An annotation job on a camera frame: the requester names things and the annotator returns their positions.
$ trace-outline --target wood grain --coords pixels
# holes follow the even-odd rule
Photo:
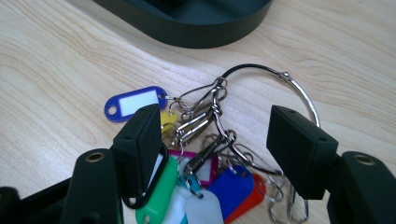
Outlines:
[[[181,49],[142,34],[89,0],[0,1],[0,186],[22,198],[72,174],[78,155],[110,147],[123,124],[106,100],[150,85],[170,95],[240,63],[288,71],[314,100],[338,153],[376,156],[396,174],[396,3],[276,0],[257,30],[215,49]],[[307,115],[294,91],[261,71],[229,79],[224,126],[270,162],[270,107]],[[309,223],[328,223],[327,197]],[[262,223],[267,204],[236,220]],[[125,210],[135,223],[134,211]]]

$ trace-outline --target green key tag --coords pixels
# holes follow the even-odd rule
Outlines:
[[[163,223],[166,210],[175,184],[177,182],[177,161],[170,157],[166,163],[163,173],[155,186],[148,203],[139,209],[136,209],[135,217],[138,224]]]

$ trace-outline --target red key tag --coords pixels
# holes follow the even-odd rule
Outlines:
[[[224,220],[224,223],[231,223],[238,217],[244,215],[247,211],[252,209],[264,200],[264,194],[267,189],[265,187],[265,180],[257,174],[252,174],[254,180],[253,191],[247,198]]]

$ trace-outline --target yellow key tag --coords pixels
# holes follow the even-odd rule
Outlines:
[[[177,114],[166,110],[166,111],[162,111],[160,115],[161,115],[161,132],[165,133],[174,126],[173,124],[177,122]]]

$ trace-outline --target blue key tag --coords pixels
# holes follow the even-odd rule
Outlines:
[[[248,168],[235,165],[225,170],[207,189],[219,198],[225,220],[248,197],[253,187],[254,179]]]
[[[180,178],[181,180],[177,181],[177,185],[172,192],[171,201],[168,204],[168,210],[163,219],[163,224],[187,224],[186,203],[190,196],[192,196],[192,193],[187,189],[184,176],[181,175]],[[189,180],[192,190],[199,191],[201,189],[194,178],[190,177]]]
[[[145,105],[159,104],[160,109],[164,109],[168,100],[162,96],[166,95],[166,91],[158,86],[115,95],[107,100],[105,115],[111,121],[122,122],[128,120],[137,109]]]

